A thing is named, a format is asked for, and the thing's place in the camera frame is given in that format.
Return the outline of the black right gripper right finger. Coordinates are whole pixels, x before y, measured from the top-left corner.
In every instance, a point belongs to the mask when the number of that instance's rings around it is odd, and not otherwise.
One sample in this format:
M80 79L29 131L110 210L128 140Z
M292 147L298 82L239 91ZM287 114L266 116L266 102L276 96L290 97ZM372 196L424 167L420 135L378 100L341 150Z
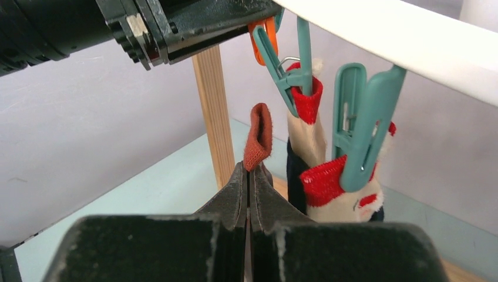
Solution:
M248 175L254 281L448 281L428 235L407 223L317 223L258 167Z

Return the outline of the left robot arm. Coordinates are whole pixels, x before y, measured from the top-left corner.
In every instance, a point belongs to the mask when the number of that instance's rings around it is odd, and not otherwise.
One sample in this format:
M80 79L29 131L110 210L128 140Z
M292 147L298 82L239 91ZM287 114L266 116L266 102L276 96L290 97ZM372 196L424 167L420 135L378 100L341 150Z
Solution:
M115 40L145 69L174 64L278 15L274 1L1 2L1 75Z

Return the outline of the orange cuffed grey sock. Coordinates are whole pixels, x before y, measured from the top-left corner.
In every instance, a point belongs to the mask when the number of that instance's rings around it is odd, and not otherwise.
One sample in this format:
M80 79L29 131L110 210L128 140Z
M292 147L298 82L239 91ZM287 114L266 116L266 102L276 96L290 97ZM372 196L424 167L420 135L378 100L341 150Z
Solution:
M272 152L272 118L265 103L258 103L252 108L250 122L243 157L243 165L248 172L253 171Z

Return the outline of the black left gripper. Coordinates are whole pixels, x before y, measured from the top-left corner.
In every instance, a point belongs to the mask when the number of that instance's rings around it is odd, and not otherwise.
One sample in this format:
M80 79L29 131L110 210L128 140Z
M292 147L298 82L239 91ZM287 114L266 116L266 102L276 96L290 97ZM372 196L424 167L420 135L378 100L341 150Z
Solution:
M282 7L258 0L107 0L97 5L116 42L149 70L174 64L248 32Z

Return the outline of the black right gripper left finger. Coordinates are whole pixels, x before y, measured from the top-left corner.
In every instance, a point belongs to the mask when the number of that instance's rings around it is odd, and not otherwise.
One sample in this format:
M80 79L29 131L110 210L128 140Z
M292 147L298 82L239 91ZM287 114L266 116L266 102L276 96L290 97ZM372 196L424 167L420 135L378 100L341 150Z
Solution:
M92 215L66 232L45 281L243 281L246 176L193 214Z

